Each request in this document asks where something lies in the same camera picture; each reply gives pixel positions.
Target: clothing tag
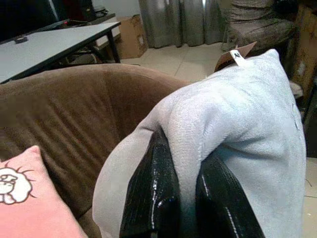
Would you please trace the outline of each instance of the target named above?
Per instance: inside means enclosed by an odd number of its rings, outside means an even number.
[[[239,65],[240,67],[245,67],[245,66],[249,66],[249,62],[247,62],[242,55],[240,54],[240,52],[238,50],[231,50],[230,51],[231,56],[233,57],[234,61],[236,61],[237,65]]]
[[[252,50],[252,48],[254,47],[254,45],[256,43],[257,42],[253,42],[247,46],[239,47],[236,50],[238,50],[240,55],[245,58],[248,55],[248,53]],[[222,54],[221,57],[219,58],[217,65],[214,68],[214,71],[217,72],[217,71],[223,69],[224,67],[226,67],[232,63],[234,63],[234,61],[232,59],[230,52],[226,52],[226,53]]]

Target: fleece throw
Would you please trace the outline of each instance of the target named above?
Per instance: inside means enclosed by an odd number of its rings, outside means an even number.
[[[306,166],[301,116],[277,51],[247,61],[167,96],[113,150],[93,200],[104,238],[119,237],[129,180],[160,128],[179,180],[181,237],[197,237],[196,180],[211,152],[238,178],[265,237],[301,236]]]

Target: sheer curtain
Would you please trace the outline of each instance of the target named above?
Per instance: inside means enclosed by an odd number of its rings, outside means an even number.
[[[216,0],[139,0],[149,47],[198,46],[222,40]]]

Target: brown suede upholstery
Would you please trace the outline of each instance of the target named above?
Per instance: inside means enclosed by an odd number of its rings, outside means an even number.
[[[58,193],[88,236],[100,237],[91,207],[107,156],[156,103],[185,85],[124,64],[46,71],[0,85],[1,161],[39,145]]]

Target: floor tile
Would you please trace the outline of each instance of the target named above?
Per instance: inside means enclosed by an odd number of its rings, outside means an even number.
[[[184,61],[218,60],[222,52],[219,44],[189,47]]]
[[[305,197],[303,238],[317,237],[317,198]]]
[[[190,47],[168,46],[154,49],[143,63],[182,62]]]
[[[153,48],[147,49],[147,51],[144,52],[144,54],[139,58],[133,58],[133,59],[121,59],[121,63],[126,64],[142,64],[143,61],[154,51]]]
[[[317,198],[317,158],[306,160],[305,195]]]
[[[171,76],[174,76],[177,72],[181,62],[170,62],[170,63],[143,63],[142,67],[151,68],[158,70],[163,73],[167,73]]]
[[[197,82],[213,74],[217,60],[183,62],[176,77],[186,82]]]

